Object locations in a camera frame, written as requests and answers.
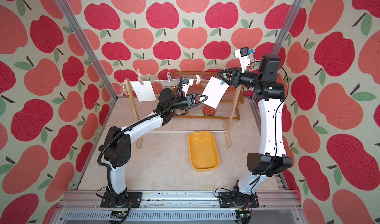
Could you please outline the white clothespin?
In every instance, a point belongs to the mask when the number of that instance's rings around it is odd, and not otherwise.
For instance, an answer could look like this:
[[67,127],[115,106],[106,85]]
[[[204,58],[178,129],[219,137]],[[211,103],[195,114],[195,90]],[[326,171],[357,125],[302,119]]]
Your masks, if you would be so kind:
[[196,84],[200,84],[201,83],[201,77],[196,74]]

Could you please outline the teal clothespin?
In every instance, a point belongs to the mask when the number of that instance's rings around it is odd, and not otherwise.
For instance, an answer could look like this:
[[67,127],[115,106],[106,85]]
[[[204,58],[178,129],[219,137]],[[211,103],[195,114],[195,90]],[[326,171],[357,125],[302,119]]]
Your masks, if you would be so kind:
[[221,82],[220,82],[220,85],[225,85],[225,84],[230,85],[229,82],[230,82],[230,81],[229,81],[229,78],[228,78],[227,74],[226,74],[226,73],[223,73],[223,74],[221,75]]

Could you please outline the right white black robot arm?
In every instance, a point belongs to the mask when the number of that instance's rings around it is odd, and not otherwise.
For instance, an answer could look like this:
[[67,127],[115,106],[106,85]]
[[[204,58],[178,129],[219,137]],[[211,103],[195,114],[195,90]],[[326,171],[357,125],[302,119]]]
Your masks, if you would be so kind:
[[253,88],[260,112],[261,139],[259,152],[248,153],[246,175],[238,180],[231,191],[219,192],[220,207],[258,207],[256,189],[267,178],[292,166],[283,143],[282,112],[286,99],[282,83],[277,82],[281,58],[265,54],[257,73],[240,68],[220,71],[217,76],[233,87]]

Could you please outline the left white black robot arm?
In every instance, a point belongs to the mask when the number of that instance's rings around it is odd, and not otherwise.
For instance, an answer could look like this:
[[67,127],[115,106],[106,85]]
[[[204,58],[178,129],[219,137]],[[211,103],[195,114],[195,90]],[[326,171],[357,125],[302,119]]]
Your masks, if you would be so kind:
[[155,110],[147,117],[126,127],[113,126],[109,129],[104,144],[99,147],[97,164],[105,167],[107,187],[101,198],[102,208],[139,207],[138,192],[129,197],[125,182],[125,165],[131,158],[131,145],[149,132],[158,129],[174,117],[174,110],[189,110],[208,100],[207,95],[183,93],[183,78],[178,82],[176,92],[165,88],[160,92]]

